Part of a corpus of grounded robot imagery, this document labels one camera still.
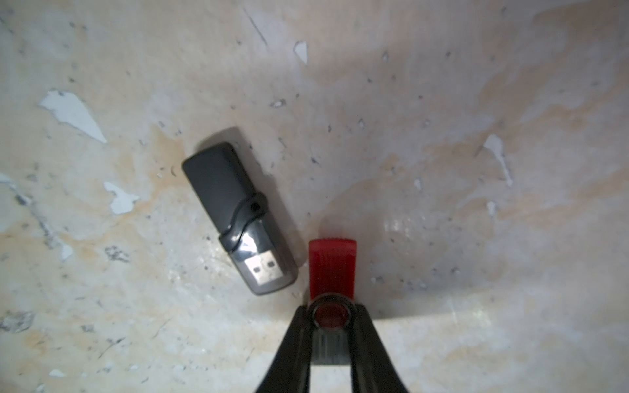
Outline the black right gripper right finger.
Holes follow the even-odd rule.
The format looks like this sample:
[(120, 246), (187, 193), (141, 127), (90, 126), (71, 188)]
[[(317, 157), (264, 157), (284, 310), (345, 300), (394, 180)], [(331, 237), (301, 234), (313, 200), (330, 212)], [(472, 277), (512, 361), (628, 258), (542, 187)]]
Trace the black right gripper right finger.
[(352, 391), (408, 392), (365, 306), (356, 304), (347, 328)]

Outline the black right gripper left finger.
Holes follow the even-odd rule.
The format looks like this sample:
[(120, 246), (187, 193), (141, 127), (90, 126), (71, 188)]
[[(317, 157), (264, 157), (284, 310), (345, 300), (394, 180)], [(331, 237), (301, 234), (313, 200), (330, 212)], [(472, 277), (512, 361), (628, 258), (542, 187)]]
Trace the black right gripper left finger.
[(299, 306), (288, 326), (258, 393), (308, 393), (313, 323), (306, 306)]

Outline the dark red usb drive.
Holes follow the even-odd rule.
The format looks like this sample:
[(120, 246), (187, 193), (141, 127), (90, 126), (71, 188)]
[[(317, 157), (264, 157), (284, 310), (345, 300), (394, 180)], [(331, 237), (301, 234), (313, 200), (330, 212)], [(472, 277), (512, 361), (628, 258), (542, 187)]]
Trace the dark red usb drive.
[(348, 365), (351, 361), (347, 329), (353, 318), (356, 260), (354, 240), (322, 238), (309, 243), (313, 365)]

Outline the black usb drive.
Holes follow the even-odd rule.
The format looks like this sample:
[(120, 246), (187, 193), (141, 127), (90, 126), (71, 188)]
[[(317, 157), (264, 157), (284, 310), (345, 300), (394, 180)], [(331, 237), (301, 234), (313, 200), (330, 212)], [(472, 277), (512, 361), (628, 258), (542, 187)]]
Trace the black usb drive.
[(293, 284), (298, 267), (268, 198), (249, 177), (234, 147), (218, 143), (182, 164), (219, 243), (252, 293), (262, 296)]

